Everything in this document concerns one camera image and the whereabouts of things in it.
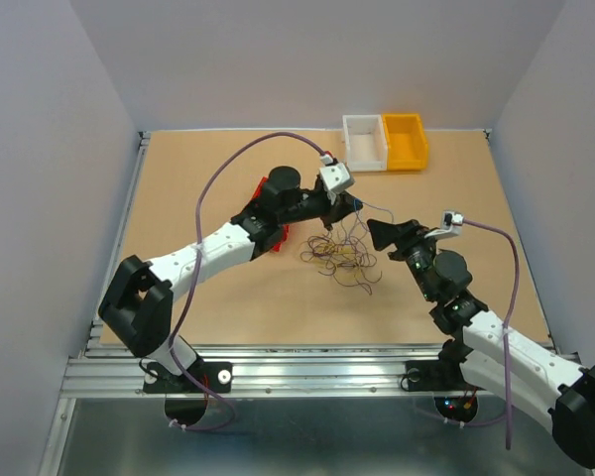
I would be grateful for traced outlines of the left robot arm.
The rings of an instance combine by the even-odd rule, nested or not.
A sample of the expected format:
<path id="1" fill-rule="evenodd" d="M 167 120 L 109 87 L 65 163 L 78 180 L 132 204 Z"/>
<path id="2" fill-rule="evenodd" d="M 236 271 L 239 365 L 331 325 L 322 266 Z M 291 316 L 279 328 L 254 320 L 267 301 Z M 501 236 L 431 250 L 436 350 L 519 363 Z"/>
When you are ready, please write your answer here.
<path id="1" fill-rule="evenodd" d="M 157 361 L 178 390 L 193 389 L 200 381 L 199 357 L 171 329 L 175 302 L 192 297 L 197 285 L 215 275 L 271 251 L 288 225 L 320 219 L 330 229 L 354 212 L 355 199 L 347 191 L 353 183 L 340 163 L 320 168 L 311 189 L 301 187 L 296 169 L 272 169 L 242 211 L 200 242 L 148 261 L 124 259 L 99 317 L 133 356 Z"/>

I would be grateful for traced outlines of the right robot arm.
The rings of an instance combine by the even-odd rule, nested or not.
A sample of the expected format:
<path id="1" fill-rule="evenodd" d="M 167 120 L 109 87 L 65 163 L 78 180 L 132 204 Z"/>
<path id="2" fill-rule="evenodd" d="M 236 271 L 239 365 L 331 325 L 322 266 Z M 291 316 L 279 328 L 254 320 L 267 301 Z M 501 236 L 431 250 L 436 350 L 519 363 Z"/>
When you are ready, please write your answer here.
<path id="1" fill-rule="evenodd" d="M 449 341 L 436 363 L 439 381 L 463 382 L 504 399 L 537 421 L 575 463 L 595 469 L 595 365 L 586 367 L 545 349 L 522 335 L 477 299 L 465 258 L 441 250 L 440 239 L 460 234 L 462 214 L 446 211 L 439 227 L 415 220 L 393 224 L 370 219 L 373 246 L 405 263 L 430 312 Z"/>

